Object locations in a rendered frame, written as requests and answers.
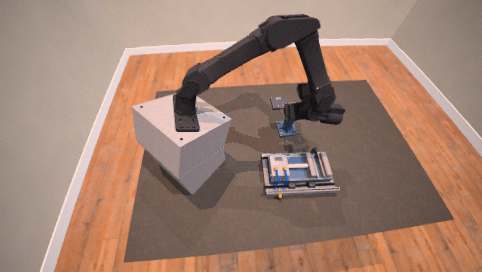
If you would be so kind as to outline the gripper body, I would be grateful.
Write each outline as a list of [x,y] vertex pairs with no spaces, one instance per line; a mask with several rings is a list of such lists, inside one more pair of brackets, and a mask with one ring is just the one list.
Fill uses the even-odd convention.
[[[307,104],[306,104],[307,105]],[[306,106],[305,105],[305,106]],[[303,108],[305,107],[303,106]],[[302,110],[303,110],[302,108]],[[290,104],[285,104],[285,115],[289,116],[289,120],[291,121],[294,121],[294,120],[303,120],[303,116],[302,116],[302,110],[301,110],[301,113],[298,113],[298,112],[294,112],[294,103],[290,103]]]

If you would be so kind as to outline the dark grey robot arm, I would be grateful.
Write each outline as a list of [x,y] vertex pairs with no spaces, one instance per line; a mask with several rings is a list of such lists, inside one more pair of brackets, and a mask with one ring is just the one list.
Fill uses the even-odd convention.
[[[269,51],[273,53],[283,49],[293,41],[296,41],[294,44],[308,79],[308,83],[297,86],[302,104],[294,103],[294,112],[301,113],[303,106],[313,104],[303,108],[304,119],[339,125],[345,109],[340,104],[334,103],[336,99],[334,87],[328,76],[319,43],[320,21],[308,15],[302,17],[298,15],[305,14],[271,16],[245,38],[211,59],[189,68],[182,80],[182,86],[173,95],[175,130],[199,132],[200,126],[195,109],[197,95],[208,90],[210,85],[218,79],[248,61]],[[263,28],[265,25],[268,26]]]

